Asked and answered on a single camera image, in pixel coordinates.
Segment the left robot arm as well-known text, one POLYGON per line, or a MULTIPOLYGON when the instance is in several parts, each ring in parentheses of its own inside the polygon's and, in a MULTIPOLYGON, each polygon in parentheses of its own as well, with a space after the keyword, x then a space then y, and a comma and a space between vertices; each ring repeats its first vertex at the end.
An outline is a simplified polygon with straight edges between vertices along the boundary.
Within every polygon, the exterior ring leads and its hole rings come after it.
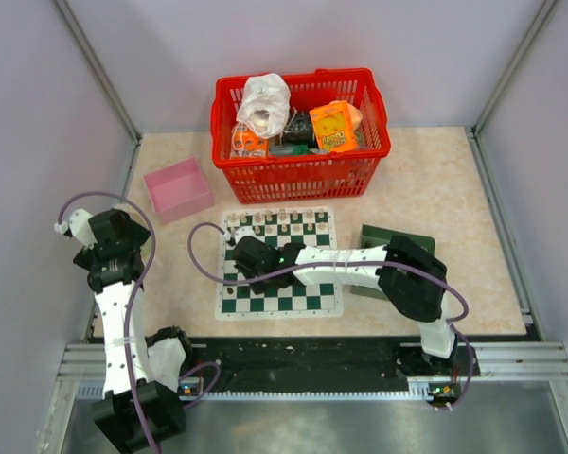
POLYGON ((121 453, 135 453, 183 432, 179 376, 192 348, 177 326, 146 336, 143 326, 145 269, 141 249, 150 231, 124 211, 92 215, 78 209, 68 233, 82 248, 74 258, 88 272, 103 325, 103 397, 91 409, 99 430, 121 453))

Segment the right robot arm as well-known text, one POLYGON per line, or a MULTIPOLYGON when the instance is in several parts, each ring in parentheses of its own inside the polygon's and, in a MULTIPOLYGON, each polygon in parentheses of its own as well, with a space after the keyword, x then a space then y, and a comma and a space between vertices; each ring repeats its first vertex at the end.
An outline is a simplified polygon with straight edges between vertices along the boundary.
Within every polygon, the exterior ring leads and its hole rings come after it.
POLYGON ((456 347, 450 327, 447 267, 406 236, 386 245, 336 250, 288 243, 275 247, 255 236, 232 240, 232 259, 252 291, 340 285, 371 288, 417 324, 424 354, 449 359, 456 347))

